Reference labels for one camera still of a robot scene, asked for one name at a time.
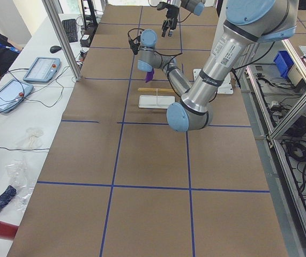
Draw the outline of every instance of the blue joint cap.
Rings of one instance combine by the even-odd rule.
[[[152,29],[145,29],[141,34],[141,43],[147,47],[155,47],[158,40],[156,32]]]
[[[153,70],[153,67],[149,63],[146,63],[142,60],[137,61],[137,68],[140,71],[145,71],[145,72],[151,72]]]
[[[262,36],[259,38],[258,42],[273,42],[273,41],[279,41],[283,39],[289,39],[296,33],[296,26],[292,28],[285,29],[283,31],[278,31],[272,34],[268,34],[265,36]]]
[[[276,0],[228,0],[227,20],[234,25],[247,25],[262,18]]]
[[[193,13],[197,16],[200,16],[205,8],[205,5],[203,3],[198,3],[193,11]]]
[[[169,126],[177,132],[186,132],[189,129],[189,116],[180,103],[172,103],[167,109]]]

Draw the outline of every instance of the blue tape grid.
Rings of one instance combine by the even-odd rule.
[[[142,18],[142,12],[143,7],[141,7],[140,11],[140,18],[139,18],[139,24],[138,27],[142,25],[149,25],[149,24],[141,24],[141,18]],[[112,25],[134,25],[137,26],[137,24],[112,24]],[[210,52],[210,49],[183,49],[182,46],[182,25],[179,24],[179,30],[180,30],[180,49],[164,49],[164,50],[180,50],[183,51],[208,51]],[[129,48],[117,48],[117,47],[92,47],[92,48],[99,48],[99,49],[129,49]],[[208,191],[208,192],[235,192],[235,193],[269,193],[269,190],[236,190],[236,189],[222,189],[222,188],[193,188],[192,187],[192,179],[191,179],[191,166],[190,166],[190,153],[189,153],[189,135],[188,132],[185,133],[186,136],[186,153],[187,153],[187,164],[188,164],[188,179],[189,179],[189,186],[188,187],[161,187],[161,186],[133,186],[133,185],[116,185],[115,184],[115,178],[116,178],[116,171],[117,171],[117,164],[118,164],[118,157],[120,153],[121,148],[121,142],[122,142],[122,135],[123,135],[123,128],[124,125],[164,125],[167,126],[167,123],[137,123],[137,122],[125,122],[125,115],[126,115],[126,108],[128,105],[128,98],[129,98],[129,92],[130,92],[130,86],[131,82],[135,80],[142,80],[143,79],[132,79],[132,73],[133,73],[133,66],[134,66],[134,60],[135,56],[133,56],[132,63],[131,63],[131,71],[130,71],[130,77],[129,79],[123,78],[123,79],[110,79],[110,78],[85,78],[90,80],[127,80],[128,81],[128,90],[126,93],[126,99],[125,99],[125,106],[124,106],[124,112],[123,112],[123,118],[121,122],[117,122],[118,124],[121,124],[121,131],[120,131],[120,138],[118,141],[117,146],[117,153],[116,153],[116,161],[115,161],[115,167],[114,167],[114,173],[111,184],[89,184],[89,183],[69,183],[69,182],[48,182],[48,181],[41,181],[39,180],[38,184],[50,184],[50,185],[72,185],[72,186],[95,186],[95,187],[109,187],[110,188],[110,196],[108,200],[108,207],[107,207],[107,213],[106,213],[106,220],[105,225],[103,229],[103,235],[102,235],[102,242],[101,242],[101,249],[99,253],[99,257],[102,257],[104,245],[105,245],[105,239],[106,239],[106,232],[107,232],[107,225],[110,215],[110,209],[111,209],[111,201],[113,196],[113,190],[114,188],[142,188],[142,189],[151,189],[151,190],[181,190],[181,191],[189,191],[189,201],[190,201],[190,225],[191,225],[191,238],[192,238],[192,257],[196,257],[196,247],[195,247],[195,233],[194,233],[194,222],[193,222],[193,203],[192,203],[192,191]],[[100,123],[99,121],[95,120],[67,120],[64,119],[62,122],[80,122],[80,123]],[[243,127],[243,128],[250,128],[250,126],[239,126],[239,125],[214,125],[211,124],[209,126],[213,127]]]

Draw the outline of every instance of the plastic bag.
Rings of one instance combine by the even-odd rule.
[[[17,210],[25,210],[28,206],[30,196],[34,190],[34,183],[27,174],[25,161],[13,161],[6,166],[10,185],[17,190],[16,196],[12,199]]]
[[[30,127],[26,130],[26,136],[17,143],[21,149],[38,149],[43,145],[39,138],[43,135],[43,130],[38,127]]]

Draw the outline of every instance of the black computer mouse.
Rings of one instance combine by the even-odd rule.
[[[50,52],[52,53],[52,54],[54,54],[54,53],[56,53],[56,52],[58,52],[58,51],[60,51],[61,50],[61,47],[60,46],[52,46],[51,48],[50,48]]]

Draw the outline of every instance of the white table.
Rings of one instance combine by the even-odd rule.
[[[77,15],[75,14],[61,15],[62,20],[76,17]],[[78,37],[79,39],[81,38],[80,27]],[[64,67],[68,66],[68,63],[62,50],[55,54],[49,52],[50,47],[53,45],[60,45],[60,43],[55,35],[49,18],[47,17],[13,63],[10,70],[29,68],[38,56],[58,57],[61,59],[61,68],[57,75],[60,75]],[[80,53],[80,50],[87,50],[85,48],[82,49],[79,42],[71,43],[71,48],[76,57]],[[19,80],[23,79],[25,73],[26,71],[13,72]],[[12,78],[12,75],[6,74],[0,81],[0,88]],[[58,100],[52,108],[47,108],[38,102],[24,101],[9,114],[0,114],[0,146],[19,148],[17,143],[27,135],[26,130],[31,127],[40,128],[44,132],[44,135],[39,137],[43,142],[43,145],[40,148],[49,148],[51,146],[56,130],[60,124],[62,113],[65,110],[75,83],[70,68],[63,73],[58,82],[64,87],[63,94],[62,98]],[[35,84],[33,91],[42,89],[44,86],[45,85]],[[32,94],[28,98],[42,101],[46,105],[52,105],[59,98],[61,90],[62,87],[58,83],[53,82],[48,87]],[[18,150],[8,151],[0,149],[0,195],[5,191],[10,182],[6,166],[13,163],[15,160],[24,161],[26,163],[28,186],[31,188],[30,191],[32,191],[47,154],[48,150],[23,152]],[[15,197],[8,206],[0,212],[0,220],[19,225],[24,214],[24,206],[25,205],[21,204],[20,201],[17,201]],[[0,257],[7,255],[11,244],[12,241],[0,239]]]

